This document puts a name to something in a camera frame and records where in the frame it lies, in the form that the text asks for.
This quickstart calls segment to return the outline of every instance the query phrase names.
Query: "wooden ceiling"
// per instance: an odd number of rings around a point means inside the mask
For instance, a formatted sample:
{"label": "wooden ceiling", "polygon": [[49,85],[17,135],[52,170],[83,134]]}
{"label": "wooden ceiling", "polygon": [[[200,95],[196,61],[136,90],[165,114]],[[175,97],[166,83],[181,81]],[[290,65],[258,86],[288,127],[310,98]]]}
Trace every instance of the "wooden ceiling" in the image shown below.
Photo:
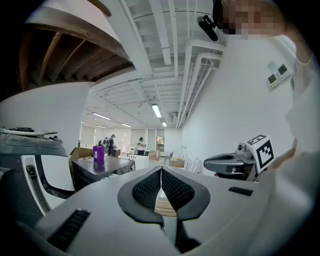
{"label": "wooden ceiling", "polygon": [[21,35],[19,88],[5,98],[51,84],[95,82],[132,65],[121,44],[103,30],[68,12],[41,6]]}

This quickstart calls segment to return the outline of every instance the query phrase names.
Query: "camera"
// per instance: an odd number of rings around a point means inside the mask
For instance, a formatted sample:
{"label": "camera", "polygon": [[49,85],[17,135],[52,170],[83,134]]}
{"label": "camera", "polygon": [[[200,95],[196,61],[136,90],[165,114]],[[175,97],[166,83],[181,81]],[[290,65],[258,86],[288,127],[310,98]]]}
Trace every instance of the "camera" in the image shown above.
{"label": "camera", "polygon": [[247,149],[247,146],[245,143],[239,143],[238,148],[235,151],[238,155],[241,157],[244,157],[246,159],[252,159],[253,155],[249,149]]}
{"label": "camera", "polygon": [[200,28],[210,37],[212,41],[217,41],[218,36],[214,30],[216,25],[210,20],[208,15],[200,16],[197,18]]}

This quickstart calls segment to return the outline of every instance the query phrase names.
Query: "wall-mounted camera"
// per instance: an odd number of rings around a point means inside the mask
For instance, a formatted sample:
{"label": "wall-mounted camera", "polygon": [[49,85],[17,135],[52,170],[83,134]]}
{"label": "wall-mounted camera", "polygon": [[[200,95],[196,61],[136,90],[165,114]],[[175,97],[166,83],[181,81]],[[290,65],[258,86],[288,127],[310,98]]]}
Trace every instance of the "wall-mounted camera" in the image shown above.
{"label": "wall-mounted camera", "polygon": [[210,37],[212,41],[217,41],[218,36],[214,30],[216,25],[210,20],[208,15],[200,16],[197,19],[200,28]]}

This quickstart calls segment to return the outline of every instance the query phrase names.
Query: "thermostat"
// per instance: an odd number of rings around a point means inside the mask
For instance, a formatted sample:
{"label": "thermostat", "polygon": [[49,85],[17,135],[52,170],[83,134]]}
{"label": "thermostat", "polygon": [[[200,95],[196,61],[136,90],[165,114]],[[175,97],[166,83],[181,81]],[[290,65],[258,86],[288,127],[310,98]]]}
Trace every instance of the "thermostat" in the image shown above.
{"label": "thermostat", "polygon": [[277,72],[282,81],[291,75],[291,73],[289,72],[289,70],[286,68],[284,64],[278,68]]}
{"label": "thermostat", "polygon": [[275,88],[276,86],[278,86],[280,84],[279,79],[277,78],[277,76],[275,74],[272,74],[269,78],[268,78],[268,84],[271,87],[271,89]]}

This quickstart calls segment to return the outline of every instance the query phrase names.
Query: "window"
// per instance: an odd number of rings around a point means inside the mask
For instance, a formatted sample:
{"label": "window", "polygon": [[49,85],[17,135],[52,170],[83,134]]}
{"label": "window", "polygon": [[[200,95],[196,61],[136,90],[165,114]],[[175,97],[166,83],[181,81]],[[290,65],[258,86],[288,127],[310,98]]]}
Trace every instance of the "window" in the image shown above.
{"label": "window", "polygon": [[156,137],[156,150],[160,152],[165,151],[165,137]]}

